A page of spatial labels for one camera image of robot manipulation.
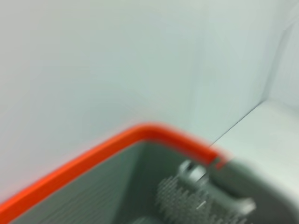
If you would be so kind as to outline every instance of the white shelf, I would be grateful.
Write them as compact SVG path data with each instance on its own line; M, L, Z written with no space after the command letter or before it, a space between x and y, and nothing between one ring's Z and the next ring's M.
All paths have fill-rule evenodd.
M299 204L299 114L266 101L215 145L245 160Z

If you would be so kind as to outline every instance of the orange plastic edge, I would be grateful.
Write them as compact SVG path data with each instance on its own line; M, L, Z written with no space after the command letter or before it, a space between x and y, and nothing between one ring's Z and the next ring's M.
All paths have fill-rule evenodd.
M206 165L213 162L216 157L221 158L218 167L226 162L223 155L212 150L208 144L187 137L180 131L159 124L137 125L90 149L1 204L0 224L13 221L92 167L141 140L172 145L178 151Z

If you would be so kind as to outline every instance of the gray plastic part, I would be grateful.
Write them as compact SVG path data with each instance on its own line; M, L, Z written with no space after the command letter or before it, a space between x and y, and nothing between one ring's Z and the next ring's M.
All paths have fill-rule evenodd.
M101 163L13 221L13 224L110 224L143 148L138 143Z
M247 216L256 209L252 198L237 198L227 194L210 182L209 173L202 166L192 161L184 161L178 169L180 181L192 185L197 190L204 190L224 208L234 211L240 216Z
M160 182L157 205L167 223L251 224L245 217L220 205L206 190L190 192L177 176Z
M256 210L248 216L254 224L298 224L298 208L290 198L284 196L275 186L265 182L259 174L248 167L230 161L220 169L211 169L211 178L218 185L236 197L251 197Z

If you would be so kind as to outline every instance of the textured plastic grid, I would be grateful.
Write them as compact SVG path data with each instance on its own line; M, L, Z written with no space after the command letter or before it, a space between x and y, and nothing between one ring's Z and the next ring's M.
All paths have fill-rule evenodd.
M14 224L111 224L142 144L101 163L45 199Z
M248 224L247 219L220 206L204 190L189 192L178 185L178 177L161 181L157 204L166 222L175 224Z

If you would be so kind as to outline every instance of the white surface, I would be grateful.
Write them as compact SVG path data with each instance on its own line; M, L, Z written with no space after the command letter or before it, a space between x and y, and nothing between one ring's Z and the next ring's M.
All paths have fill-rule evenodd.
M288 12L281 0L210 0L191 131L215 141L263 95Z
M269 97L299 111L299 22L285 31L280 48Z
M260 99L283 3L1 1L0 201L137 121L220 136Z
M266 101L215 145L243 160L299 205L299 114Z
M124 126L185 126L201 3L1 1L0 201Z
M290 12L286 18L285 22L285 29L288 29L291 25L299 22L299 2L295 0L294 4L292 5Z

